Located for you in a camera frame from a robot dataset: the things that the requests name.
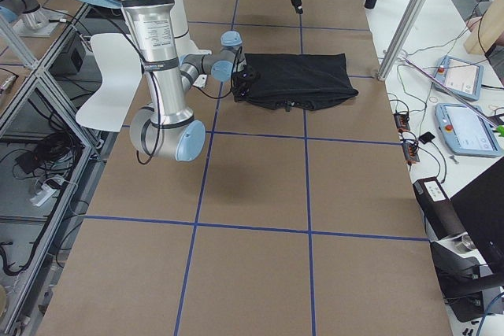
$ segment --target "label on robot arm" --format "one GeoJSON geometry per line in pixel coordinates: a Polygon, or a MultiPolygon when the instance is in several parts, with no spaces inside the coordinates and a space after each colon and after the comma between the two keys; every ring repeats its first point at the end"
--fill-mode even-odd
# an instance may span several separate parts
{"type": "Polygon", "coordinates": [[[135,21],[139,47],[141,50],[156,50],[174,47],[170,21],[135,21]]]}
{"type": "Polygon", "coordinates": [[[427,192],[429,193],[433,201],[446,200],[446,197],[444,196],[441,188],[436,181],[426,181],[424,184],[425,189],[427,189],[427,192]]]}

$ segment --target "white desk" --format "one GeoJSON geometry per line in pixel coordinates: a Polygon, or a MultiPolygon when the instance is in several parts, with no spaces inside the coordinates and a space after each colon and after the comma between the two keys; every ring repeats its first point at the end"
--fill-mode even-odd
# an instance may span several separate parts
{"type": "MultiPolygon", "coordinates": [[[[368,17],[369,27],[372,32],[372,38],[378,57],[384,56],[384,50],[388,48],[409,1],[410,0],[378,0],[374,9],[366,10],[366,16],[368,17]]],[[[451,0],[427,0],[403,49],[411,54],[417,49],[443,45],[445,42],[457,37],[464,28],[465,22],[458,14],[451,0]]],[[[450,55],[466,59],[467,61],[482,61],[484,59],[483,56],[471,55],[465,52],[463,43],[468,36],[469,33],[466,32],[455,44],[450,43],[445,47],[421,51],[414,54],[410,59],[421,67],[437,66],[439,59],[446,55],[454,45],[450,55]]],[[[502,84],[490,64],[484,62],[482,65],[484,66],[483,84],[501,87],[502,84]]],[[[424,105],[421,102],[405,94],[397,76],[397,66],[396,64],[387,77],[387,91],[397,95],[400,100],[408,104],[411,110],[423,109],[424,105]]],[[[446,182],[443,184],[443,189],[447,192],[448,196],[451,197],[480,173],[494,164],[498,159],[456,156],[459,164],[451,160],[449,156],[452,155],[452,153],[446,148],[443,137],[435,125],[434,107],[437,102],[457,103],[457,101],[437,90],[432,90],[429,95],[431,84],[426,78],[412,68],[401,67],[400,70],[406,90],[410,94],[427,100],[428,107],[421,126],[421,132],[420,125],[423,113],[411,113],[409,124],[416,136],[426,131],[430,131],[436,136],[433,142],[439,147],[447,160],[447,178],[446,182]]],[[[504,106],[504,91],[482,89],[480,100],[476,102],[476,104],[481,106],[485,114],[493,115],[493,110],[495,108],[504,106]]],[[[401,105],[398,105],[398,109],[404,110],[401,105]]],[[[501,146],[504,146],[504,138],[499,138],[498,140],[501,146]]],[[[429,143],[422,146],[422,148],[425,148],[440,159],[439,152],[430,145],[429,143]]],[[[437,173],[437,163],[435,163],[429,155],[420,151],[419,158],[421,162],[419,164],[414,164],[410,172],[412,182],[420,178],[434,176],[437,173]]],[[[475,254],[481,259],[481,255],[478,252],[466,254],[464,257],[474,256],[475,254]]],[[[473,335],[476,334],[477,325],[460,323],[456,320],[449,307],[447,307],[447,311],[450,315],[450,324],[454,335],[460,335],[465,328],[474,328],[473,335]]],[[[485,319],[480,336],[502,335],[503,330],[504,316],[489,316],[485,319]]]]}

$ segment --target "black cloth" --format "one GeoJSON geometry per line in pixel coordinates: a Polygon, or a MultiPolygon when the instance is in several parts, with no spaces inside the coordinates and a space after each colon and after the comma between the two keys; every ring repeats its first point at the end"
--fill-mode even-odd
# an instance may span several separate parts
{"type": "Polygon", "coordinates": [[[246,90],[234,90],[236,101],[267,109],[295,106],[329,108],[358,94],[347,75],[345,54],[245,54],[247,65],[260,73],[246,90]]]}

